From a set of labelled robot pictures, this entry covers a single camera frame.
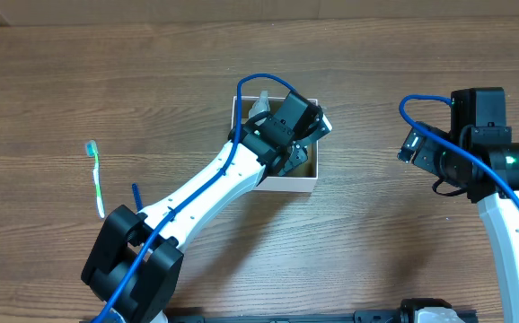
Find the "clear soap pump bottle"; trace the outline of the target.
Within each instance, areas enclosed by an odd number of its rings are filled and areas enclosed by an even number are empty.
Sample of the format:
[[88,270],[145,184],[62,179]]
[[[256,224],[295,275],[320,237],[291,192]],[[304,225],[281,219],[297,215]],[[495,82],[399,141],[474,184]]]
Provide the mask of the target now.
[[252,104],[252,107],[248,113],[249,118],[256,117],[260,113],[269,112],[270,106],[268,102],[268,91],[262,91],[260,96]]

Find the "green toothbrush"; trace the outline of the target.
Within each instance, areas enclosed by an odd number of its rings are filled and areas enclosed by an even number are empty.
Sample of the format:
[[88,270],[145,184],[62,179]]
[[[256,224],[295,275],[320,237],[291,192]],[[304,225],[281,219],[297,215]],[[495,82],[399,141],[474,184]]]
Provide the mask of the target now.
[[85,145],[86,153],[89,157],[94,159],[94,165],[92,169],[92,180],[95,187],[95,196],[96,196],[96,207],[97,212],[100,219],[105,218],[105,210],[104,203],[101,193],[101,182],[100,182],[100,160],[99,160],[99,151],[97,144],[94,140],[90,140]]

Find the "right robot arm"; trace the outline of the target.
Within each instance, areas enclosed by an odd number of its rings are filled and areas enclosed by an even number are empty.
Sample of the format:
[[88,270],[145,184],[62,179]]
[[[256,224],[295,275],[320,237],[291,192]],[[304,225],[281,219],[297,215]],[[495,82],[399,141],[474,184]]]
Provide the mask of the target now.
[[477,206],[492,248],[506,322],[519,322],[519,143],[506,123],[506,95],[501,87],[454,91],[432,96],[450,109],[450,128],[443,131],[399,113],[410,131],[399,160],[436,176],[433,190],[453,186],[453,196],[466,195]]

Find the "blue disposable razor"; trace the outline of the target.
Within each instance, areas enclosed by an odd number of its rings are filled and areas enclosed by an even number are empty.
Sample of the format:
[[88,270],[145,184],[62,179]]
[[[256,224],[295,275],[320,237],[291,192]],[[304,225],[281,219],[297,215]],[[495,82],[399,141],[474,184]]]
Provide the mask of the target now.
[[141,194],[139,191],[139,186],[137,185],[137,183],[133,183],[131,185],[131,188],[132,188],[133,197],[134,197],[135,204],[136,204],[136,209],[138,212],[140,212],[143,209],[144,205],[143,205],[142,197],[141,197]]

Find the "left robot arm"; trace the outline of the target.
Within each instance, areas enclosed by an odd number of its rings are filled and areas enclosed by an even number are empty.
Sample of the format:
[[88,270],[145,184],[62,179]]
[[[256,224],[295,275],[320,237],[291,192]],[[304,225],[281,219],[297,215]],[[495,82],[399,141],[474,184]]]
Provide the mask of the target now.
[[81,279],[105,302],[97,322],[163,320],[187,246],[234,199],[267,177],[307,162],[307,146],[328,134],[321,106],[289,92],[275,111],[239,119],[220,153],[163,200],[106,216]]

